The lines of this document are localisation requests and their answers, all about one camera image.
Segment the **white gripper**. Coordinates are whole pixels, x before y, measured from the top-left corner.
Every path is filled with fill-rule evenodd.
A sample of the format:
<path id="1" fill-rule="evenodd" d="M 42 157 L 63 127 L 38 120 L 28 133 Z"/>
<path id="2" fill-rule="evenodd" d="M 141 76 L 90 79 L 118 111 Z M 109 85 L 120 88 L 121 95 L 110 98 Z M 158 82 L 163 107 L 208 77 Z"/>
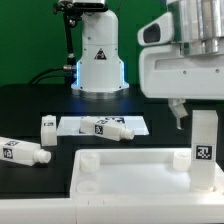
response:
<path id="1" fill-rule="evenodd" d="M 168 106 L 182 130 L 181 119 L 188 115 L 185 99 L 224 99 L 224 50 L 182 56 L 176 45 L 147 47 L 139 56 L 139 77 L 146 97 L 172 98 Z"/>

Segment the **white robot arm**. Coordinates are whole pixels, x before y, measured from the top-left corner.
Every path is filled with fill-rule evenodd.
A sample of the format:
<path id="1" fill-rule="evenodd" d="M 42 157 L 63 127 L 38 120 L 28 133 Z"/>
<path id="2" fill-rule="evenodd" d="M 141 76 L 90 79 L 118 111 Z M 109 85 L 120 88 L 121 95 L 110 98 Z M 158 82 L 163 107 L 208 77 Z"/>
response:
<path id="1" fill-rule="evenodd" d="M 128 89 L 116 15 L 85 0 L 73 5 L 83 11 L 84 28 L 72 88 L 96 98 Z M 166 98 L 181 119 L 187 99 L 224 99 L 224 0 L 167 0 L 166 7 L 137 33 L 140 88 L 148 98 Z"/>

